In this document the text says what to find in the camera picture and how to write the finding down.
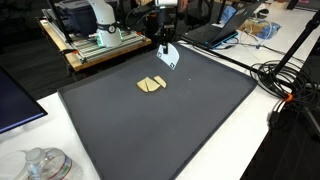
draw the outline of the monitor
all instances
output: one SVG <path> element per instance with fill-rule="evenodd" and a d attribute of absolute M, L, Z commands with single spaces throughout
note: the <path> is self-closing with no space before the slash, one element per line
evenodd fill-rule
<path fill-rule="evenodd" d="M 45 115 L 47 112 L 0 65 L 0 134 Z"/>

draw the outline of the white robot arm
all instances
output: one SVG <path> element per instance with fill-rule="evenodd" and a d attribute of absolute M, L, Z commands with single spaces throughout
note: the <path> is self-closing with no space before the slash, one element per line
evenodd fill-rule
<path fill-rule="evenodd" d="M 104 0 L 87 0 L 97 18 L 98 45 L 113 47 L 121 44 L 120 29 L 114 17 L 112 7 Z"/>

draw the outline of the white table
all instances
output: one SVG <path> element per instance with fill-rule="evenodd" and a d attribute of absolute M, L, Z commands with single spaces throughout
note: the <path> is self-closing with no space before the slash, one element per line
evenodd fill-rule
<path fill-rule="evenodd" d="M 312 15 L 312 12 L 301 10 L 293 10 L 292 12 L 272 10 L 270 19 L 284 27 L 274 39 L 267 41 L 266 45 L 287 51 L 304 29 L 304 26 L 301 25 L 300 28 L 296 27 L 297 19 L 307 21 L 311 19 Z M 307 58 L 319 37 L 319 31 L 318 28 L 308 38 L 303 48 L 296 54 L 297 57 Z M 264 62 L 270 57 L 278 59 L 282 57 L 269 50 L 248 49 L 240 45 L 221 51 L 221 53 L 247 65 Z M 237 65 L 221 59 L 213 59 L 248 74 L 247 70 Z M 268 116 L 278 101 L 277 98 L 257 87 L 209 139 L 177 179 L 239 179 L 268 132 Z M 43 98 L 39 100 L 39 103 L 49 115 L 0 135 L 0 157 L 16 150 L 57 147 L 81 165 L 84 169 L 84 180 L 99 179 L 58 94 Z"/>

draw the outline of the wooden table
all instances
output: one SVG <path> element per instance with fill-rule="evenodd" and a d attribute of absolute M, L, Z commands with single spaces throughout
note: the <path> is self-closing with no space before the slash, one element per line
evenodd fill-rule
<path fill-rule="evenodd" d="M 50 24 L 47 20 L 40 20 L 39 24 L 40 24 L 42 30 L 45 31 L 45 33 L 49 35 L 51 40 L 59 48 L 59 51 L 70 48 L 70 47 L 68 47 L 67 43 L 64 42 L 64 40 L 58 35 L 58 33 L 50 26 Z M 138 49 L 145 47 L 145 46 L 148 46 L 150 44 L 151 44 L 151 40 L 149 38 L 146 38 L 146 40 L 141 41 L 141 43 L 129 46 L 128 48 L 125 48 L 125 49 L 119 49 L 118 51 L 108 53 L 105 56 L 102 56 L 94 61 L 88 61 L 85 63 L 81 63 L 79 58 L 72 53 L 66 54 L 65 59 L 66 59 L 67 63 L 72 67 L 72 70 L 74 72 L 78 72 L 80 70 L 84 70 L 84 69 L 89 68 L 91 66 L 94 66 L 96 64 L 99 64 L 104 61 L 110 60 L 112 58 L 118 57 L 120 55 L 126 54 L 128 52 L 138 50 Z"/>

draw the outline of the gray work surface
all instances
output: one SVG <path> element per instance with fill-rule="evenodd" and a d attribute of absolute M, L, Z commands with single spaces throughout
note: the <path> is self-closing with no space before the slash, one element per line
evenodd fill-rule
<path fill-rule="evenodd" d="M 59 90 L 102 179 L 174 179 L 254 89 L 250 77 L 174 45 L 175 70 L 152 51 Z M 157 75 L 165 89 L 136 86 Z"/>

